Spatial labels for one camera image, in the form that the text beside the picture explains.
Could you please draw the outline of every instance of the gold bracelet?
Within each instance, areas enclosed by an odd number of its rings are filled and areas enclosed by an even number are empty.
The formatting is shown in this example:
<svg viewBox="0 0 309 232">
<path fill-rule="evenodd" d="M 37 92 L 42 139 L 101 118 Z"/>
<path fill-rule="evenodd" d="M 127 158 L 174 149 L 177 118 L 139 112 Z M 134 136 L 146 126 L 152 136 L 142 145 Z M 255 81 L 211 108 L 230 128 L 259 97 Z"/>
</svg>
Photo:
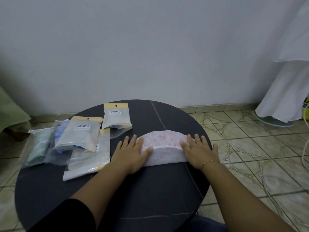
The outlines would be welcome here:
<svg viewBox="0 0 309 232">
<path fill-rule="evenodd" d="M 219 162 L 218 160 L 209 160 L 209 161 L 206 161 L 204 164 L 202 164 L 201 171 L 202 171 L 202 169 L 203 169 L 203 167 L 204 167 L 205 164 L 207 164 L 207 163 L 209 163 L 209 162 L 212 162 L 212 161 L 217 161 L 217 162 Z"/>
</svg>

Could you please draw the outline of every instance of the white sticker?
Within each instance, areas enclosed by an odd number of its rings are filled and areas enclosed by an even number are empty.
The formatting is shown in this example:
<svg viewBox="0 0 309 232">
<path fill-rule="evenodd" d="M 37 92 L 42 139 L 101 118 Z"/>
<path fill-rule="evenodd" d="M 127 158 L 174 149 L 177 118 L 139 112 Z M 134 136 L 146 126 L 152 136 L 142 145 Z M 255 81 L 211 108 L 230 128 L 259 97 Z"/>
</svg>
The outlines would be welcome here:
<svg viewBox="0 0 309 232">
<path fill-rule="evenodd" d="M 121 115 L 121 111 L 110 111 L 109 112 L 109 115 L 115 115 L 115 114 Z"/>
<path fill-rule="evenodd" d="M 74 131 L 76 130 L 89 130 L 90 129 L 90 125 L 76 125 Z"/>
</svg>

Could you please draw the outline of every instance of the black sleeve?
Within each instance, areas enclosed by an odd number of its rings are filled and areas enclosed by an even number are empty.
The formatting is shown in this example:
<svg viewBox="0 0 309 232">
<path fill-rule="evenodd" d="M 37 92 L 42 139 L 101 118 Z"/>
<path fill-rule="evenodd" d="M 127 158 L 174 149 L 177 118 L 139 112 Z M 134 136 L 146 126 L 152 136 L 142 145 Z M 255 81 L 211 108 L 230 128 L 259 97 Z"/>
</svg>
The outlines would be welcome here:
<svg viewBox="0 0 309 232">
<path fill-rule="evenodd" d="M 77 199 L 67 199 L 36 223 L 34 231 L 96 231 L 95 218 L 89 208 Z"/>
</svg>

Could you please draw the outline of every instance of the white wall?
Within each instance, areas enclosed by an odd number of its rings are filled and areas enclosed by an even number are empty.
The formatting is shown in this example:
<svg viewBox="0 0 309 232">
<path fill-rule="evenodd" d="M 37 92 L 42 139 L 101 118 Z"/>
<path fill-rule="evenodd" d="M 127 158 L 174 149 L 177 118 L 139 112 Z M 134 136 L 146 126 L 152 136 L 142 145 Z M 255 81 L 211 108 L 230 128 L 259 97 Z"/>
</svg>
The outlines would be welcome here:
<svg viewBox="0 0 309 232">
<path fill-rule="evenodd" d="M 1 0 L 1 86 L 30 115 L 258 102 L 305 0 Z"/>
</svg>

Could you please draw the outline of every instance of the tiled floor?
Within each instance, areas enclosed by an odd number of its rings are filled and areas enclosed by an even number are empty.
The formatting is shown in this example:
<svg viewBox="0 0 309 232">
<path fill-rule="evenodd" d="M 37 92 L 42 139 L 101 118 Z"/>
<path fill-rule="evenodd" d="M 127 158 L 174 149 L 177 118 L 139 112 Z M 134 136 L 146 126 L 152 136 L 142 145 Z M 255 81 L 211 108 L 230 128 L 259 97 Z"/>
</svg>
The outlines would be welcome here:
<svg viewBox="0 0 309 232">
<path fill-rule="evenodd" d="M 281 207 L 280 215 L 295 230 L 309 231 L 309 172 L 300 162 L 303 146 L 309 138 L 309 130 L 303 121 L 291 128 L 276 128 L 256 121 L 252 111 L 226 111 L 190 114 L 205 129 L 212 143 L 218 144 L 223 164 L 253 194 L 278 213 L 264 191 L 264 175 L 273 199 Z M 50 127 L 53 123 L 36 124 L 35 129 Z M 18 175 L 19 156 L 24 142 L 15 142 L 6 134 L 0 134 L 0 231 L 24 231 L 14 206 L 14 187 Z M 306 160 L 309 165 L 309 147 Z M 214 192 L 210 188 L 199 214 L 224 222 Z"/>
</svg>

